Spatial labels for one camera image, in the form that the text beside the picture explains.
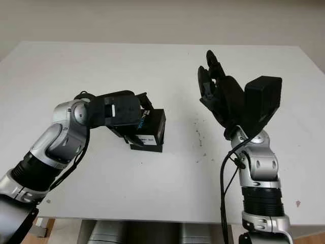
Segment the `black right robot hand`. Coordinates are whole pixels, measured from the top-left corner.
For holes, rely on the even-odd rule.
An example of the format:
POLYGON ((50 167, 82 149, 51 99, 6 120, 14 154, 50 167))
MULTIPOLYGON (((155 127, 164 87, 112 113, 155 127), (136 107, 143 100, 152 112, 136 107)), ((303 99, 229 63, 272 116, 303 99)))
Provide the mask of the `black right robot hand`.
POLYGON ((225 128, 224 137, 231 140, 236 126, 240 124, 244 108, 244 91, 238 82, 226 75, 215 54, 208 50, 206 53, 208 69, 199 66, 198 83, 200 102, 208 108, 225 128))

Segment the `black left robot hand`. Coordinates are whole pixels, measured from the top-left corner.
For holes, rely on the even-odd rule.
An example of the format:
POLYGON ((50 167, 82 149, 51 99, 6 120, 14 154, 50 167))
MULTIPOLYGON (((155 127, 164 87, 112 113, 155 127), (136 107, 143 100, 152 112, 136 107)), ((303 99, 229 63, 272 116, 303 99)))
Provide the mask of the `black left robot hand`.
POLYGON ((107 127, 118 137, 134 145, 144 143, 136 135, 142 118, 142 110, 153 110, 147 93, 135 95, 130 90, 122 90, 95 97, 90 102, 89 127, 107 127))

